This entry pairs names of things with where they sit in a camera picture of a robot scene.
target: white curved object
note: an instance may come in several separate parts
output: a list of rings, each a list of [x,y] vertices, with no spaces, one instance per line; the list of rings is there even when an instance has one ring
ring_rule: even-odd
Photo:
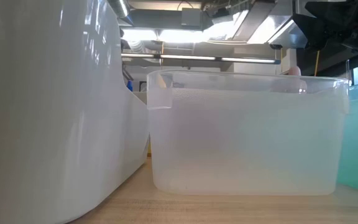
[[[144,161],[105,0],[0,0],[0,224],[65,223]]]

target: wooden countertop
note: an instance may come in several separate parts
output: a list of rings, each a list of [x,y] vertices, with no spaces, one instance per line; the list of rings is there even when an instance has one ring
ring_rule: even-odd
[[[155,188],[151,159],[104,202],[71,224],[358,224],[358,190],[327,196],[191,196]]]

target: container rim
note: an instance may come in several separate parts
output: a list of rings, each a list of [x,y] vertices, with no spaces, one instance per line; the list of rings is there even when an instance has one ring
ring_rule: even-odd
[[[178,69],[166,69],[166,70],[157,70],[154,72],[150,72],[147,75],[153,75],[155,73],[161,73],[161,72],[191,72],[191,73],[200,73],[202,75],[207,75],[208,73],[211,75],[219,75],[219,76],[225,76],[225,75],[245,75],[245,76],[252,76],[252,77],[275,77],[275,78],[306,78],[306,79],[315,79],[315,80],[332,80],[332,81],[342,81],[342,82],[349,82],[346,78],[334,78],[334,77],[313,77],[313,76],[299,76],[299,75],[257,75],[257,74],[246,74],[246,73],[236,73],[236,72],[209,72],[209,71],[193,71],[193,70],[178,70]]]

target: wooden surface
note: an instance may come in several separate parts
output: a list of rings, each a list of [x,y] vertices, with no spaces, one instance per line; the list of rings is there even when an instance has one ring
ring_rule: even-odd
[[[358,224],[358,190],[327,196],[189,196],[155,188],[151,160],[104,202],[71,224]]]

